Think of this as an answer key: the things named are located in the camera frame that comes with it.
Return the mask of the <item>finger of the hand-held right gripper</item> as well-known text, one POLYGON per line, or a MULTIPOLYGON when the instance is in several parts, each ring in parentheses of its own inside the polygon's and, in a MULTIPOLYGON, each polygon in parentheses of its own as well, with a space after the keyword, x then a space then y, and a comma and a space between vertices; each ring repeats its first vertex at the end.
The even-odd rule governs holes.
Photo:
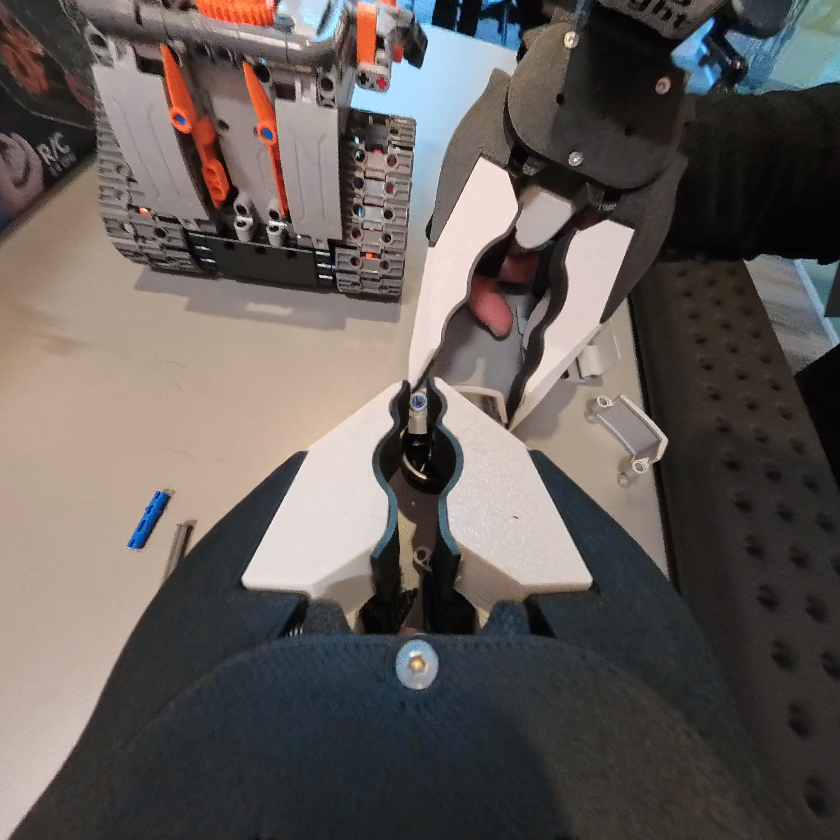
POLYGON ((545 272, 546 291, 528 319, 521 368, 508 394, 510 430, 537 408, 595 336, 633 237, 633 227, 606 219, 557 241, 545 272))
POLYGON ((479 158, 435 245, 427 249, 408 351, 408 381, 421 387, 449 320, 468 299, 480 258, 505 239, 520 214, 506 169, 479 158))

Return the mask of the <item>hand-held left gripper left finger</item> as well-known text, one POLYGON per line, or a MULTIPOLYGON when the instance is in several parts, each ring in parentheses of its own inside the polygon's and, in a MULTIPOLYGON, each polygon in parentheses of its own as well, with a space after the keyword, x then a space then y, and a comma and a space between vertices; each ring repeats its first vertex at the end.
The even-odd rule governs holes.
POLYGON ((346 613, 401 594, 397 503, 399 381, 307 450, 244 572, 244 588, 329 599, 346 613))

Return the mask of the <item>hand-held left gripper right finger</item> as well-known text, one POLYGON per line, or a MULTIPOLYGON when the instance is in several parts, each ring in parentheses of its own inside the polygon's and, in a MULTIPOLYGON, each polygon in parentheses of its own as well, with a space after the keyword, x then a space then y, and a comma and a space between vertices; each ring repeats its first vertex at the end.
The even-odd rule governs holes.
POLYGON ((454 439, 454 485, 444 494, 460 562, 455 589, 474 607, 530 595, 584 592, 589 572, 531 450, 441 379, 443 431, 454 439))

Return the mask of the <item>black toy wheel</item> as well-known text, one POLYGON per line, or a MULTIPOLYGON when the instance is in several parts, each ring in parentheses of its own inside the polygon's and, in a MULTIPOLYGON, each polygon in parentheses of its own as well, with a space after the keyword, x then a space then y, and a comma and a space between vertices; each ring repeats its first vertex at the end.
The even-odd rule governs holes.
POLYGON ((441 493, 455 473, 455 450, 448 438, 435 430, 401 435, 402 476, 408 485, 428 495, 441 493))

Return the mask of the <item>grey connector pin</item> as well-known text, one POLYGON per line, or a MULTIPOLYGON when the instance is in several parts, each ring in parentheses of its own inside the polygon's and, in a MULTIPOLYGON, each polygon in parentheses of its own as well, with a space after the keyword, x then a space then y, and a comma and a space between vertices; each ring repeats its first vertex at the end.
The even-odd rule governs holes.
POLYGON ((430 441, 432 432, 433 429, 429 420, 427 383, 423 383, 409 397, 402 441, 406 445, 426 445, 430 441))

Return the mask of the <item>grey orange tracked toy robot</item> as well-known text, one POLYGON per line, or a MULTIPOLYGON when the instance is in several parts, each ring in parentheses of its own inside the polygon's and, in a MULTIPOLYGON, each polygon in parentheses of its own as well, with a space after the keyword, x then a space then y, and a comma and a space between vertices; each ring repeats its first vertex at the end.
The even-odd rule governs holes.
POLYGON ((403 291, 416 123, 352 107, 424 63, 413 2, 77 2, 99 213, 174 274, 403 291))

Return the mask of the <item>black connector pin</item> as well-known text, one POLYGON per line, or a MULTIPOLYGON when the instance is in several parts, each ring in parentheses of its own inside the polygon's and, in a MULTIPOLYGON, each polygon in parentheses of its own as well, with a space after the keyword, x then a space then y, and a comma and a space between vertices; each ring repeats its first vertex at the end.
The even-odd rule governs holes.
POLYGON ((171 548, 167 555, 167 561, 164 567, 164 580, 172 575, 182 558, 185 556, 195 525, 195 520, 186 520, 179 522, 175 526, 171 548))

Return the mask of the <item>grey curved toy part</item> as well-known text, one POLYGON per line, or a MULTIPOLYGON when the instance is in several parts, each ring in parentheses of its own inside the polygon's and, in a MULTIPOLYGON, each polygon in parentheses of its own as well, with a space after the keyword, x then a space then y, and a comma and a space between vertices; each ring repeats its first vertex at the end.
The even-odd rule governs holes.
POLYGON ((665 455, 668 438, 658 425, 628 396, 599 395, 585 408, 584 418, 599 425, 623 447, 625 457, 617 468, 616 480, 630 487, 652 471, 665 455))

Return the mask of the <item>blue connector pin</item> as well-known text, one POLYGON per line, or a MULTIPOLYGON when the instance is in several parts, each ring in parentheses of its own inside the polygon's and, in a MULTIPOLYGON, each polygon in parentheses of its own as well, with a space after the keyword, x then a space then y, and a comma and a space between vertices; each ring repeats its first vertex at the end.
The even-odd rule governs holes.
POLYGON ((139 551, 145 547, 173 495, 174 490, 172 488, 164 488, 154 492, 127 542, 129 550, 139 551))

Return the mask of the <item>black foam pad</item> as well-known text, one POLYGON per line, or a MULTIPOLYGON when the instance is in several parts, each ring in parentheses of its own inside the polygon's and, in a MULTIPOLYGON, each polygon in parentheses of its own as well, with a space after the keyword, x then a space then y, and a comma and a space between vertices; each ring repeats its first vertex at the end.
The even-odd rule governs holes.
POLYGON ((680 593, 807 836, 838 838, 838 487, 742 262, 659 261, 631 311, 680 593))

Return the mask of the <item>blue robot kit box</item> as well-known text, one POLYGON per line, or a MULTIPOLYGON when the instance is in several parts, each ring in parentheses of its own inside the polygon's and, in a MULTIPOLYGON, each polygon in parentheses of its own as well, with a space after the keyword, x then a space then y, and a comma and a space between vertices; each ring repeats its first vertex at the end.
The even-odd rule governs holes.
POLYGON ((95 149, 84 27, 74 2, 1 2, 1 229, 95 149))

